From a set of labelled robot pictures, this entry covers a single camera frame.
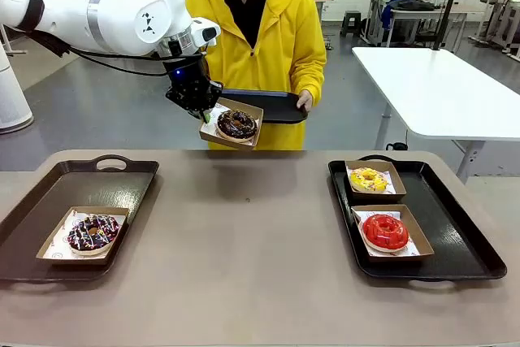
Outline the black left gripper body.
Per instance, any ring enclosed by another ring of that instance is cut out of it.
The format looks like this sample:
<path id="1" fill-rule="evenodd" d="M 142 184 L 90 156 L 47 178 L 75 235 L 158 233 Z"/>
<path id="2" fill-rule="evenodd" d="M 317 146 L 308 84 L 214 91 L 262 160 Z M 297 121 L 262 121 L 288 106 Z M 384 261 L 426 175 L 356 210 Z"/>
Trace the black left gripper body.
<path id="1" fill-rule="evenodd" d="M 171 82 L 170 89 L 182 93 L 196 94 L 202 101 L 202 95 L 209 84 L 206 66 L 201 55 L 163 62 L 162 65 Z"/>

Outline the hoodie person's left hand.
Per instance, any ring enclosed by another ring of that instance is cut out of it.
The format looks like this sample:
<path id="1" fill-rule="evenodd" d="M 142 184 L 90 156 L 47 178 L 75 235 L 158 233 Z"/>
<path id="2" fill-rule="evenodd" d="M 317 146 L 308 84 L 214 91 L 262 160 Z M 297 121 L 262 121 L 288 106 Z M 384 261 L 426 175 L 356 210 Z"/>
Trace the hoodie person's left hand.
<path id="1" fill-rule="evenodd" d="M 311 111 L 313 105 L 314 98 L 311 92 L 307 89 L 303 89 L 298 95 L 297 109 L 300 111 L 309 112 Z"/>

